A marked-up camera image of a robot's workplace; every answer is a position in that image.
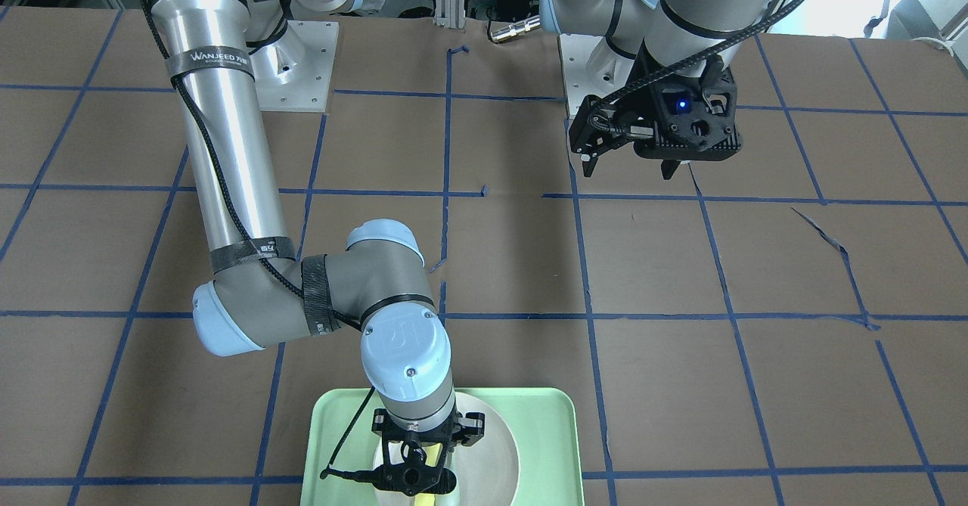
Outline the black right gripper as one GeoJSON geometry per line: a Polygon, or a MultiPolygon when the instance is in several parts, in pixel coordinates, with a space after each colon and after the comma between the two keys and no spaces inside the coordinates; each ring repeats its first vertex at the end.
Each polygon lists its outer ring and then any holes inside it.
{"type": "Polygon", "coordinates": [[[385,492],[453,492],[458,484],[446,467],[456,446],[473,446],[484,437],[486,416],[453,411],[436,429],[418,433],[394,423],[385,409],[374,411],[372,430],[380,437],[381,464],[372,485],[385,492]]]}

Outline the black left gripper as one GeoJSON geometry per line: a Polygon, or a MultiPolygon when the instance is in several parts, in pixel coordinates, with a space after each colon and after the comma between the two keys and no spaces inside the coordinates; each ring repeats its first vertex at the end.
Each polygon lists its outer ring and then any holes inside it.
{"type": "Polygon", "coordinates": [[[583,176],[594,174],[605,152],[627,144],[639,157],[663,160],[664,181],[671,181],[684,161],[722,161],[737,154],[739,92],[723,51],[723,45],[715,45],[715,54],[697,61],[697,76],[671,72],[657,79],[667,68],[641,45],[627,82],[632,92],[615,100],[585,96],[568,130],[583,176]],[[640,79],[649,85],[635,86],[640,79]]]}

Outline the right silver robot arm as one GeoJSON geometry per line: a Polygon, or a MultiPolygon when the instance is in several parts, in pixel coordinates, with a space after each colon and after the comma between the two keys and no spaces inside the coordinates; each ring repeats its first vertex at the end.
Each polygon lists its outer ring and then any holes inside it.
{"type": "Polygon", "coordinates": [[[374,219],[350,232],[343,252],[300,258],[288,237],[253,60],[286,34],[287,9],[273,9],[279,27],[253,30],[252,5],[272,0],[139,1],[187,117],[214,274],[193,295],[203,345],[237,355],[356,329],[363,369],[383,403],[372,424],[383,462],[357,471],[328,464],[319,475],[408,496],[449,495],[458,478],[448,457],[484,437],[486,418],[458,409],[450,340],[414,234],[374,219]]]}

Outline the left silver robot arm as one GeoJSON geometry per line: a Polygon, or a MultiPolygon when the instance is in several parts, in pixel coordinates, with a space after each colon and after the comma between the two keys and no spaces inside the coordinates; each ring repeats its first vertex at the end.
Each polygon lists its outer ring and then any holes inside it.
{"type": "Polygon", "coordinates": [[[571,151],[591,176],[605,152],[631,144],[661,162],[664,178],[687,161],[741,150],[739,92],[729,38],[754,27],[771,0],[539,0],[551,33],[599,36],[631,59],[611,90],[588,90],[572,121],[571,151]]]}

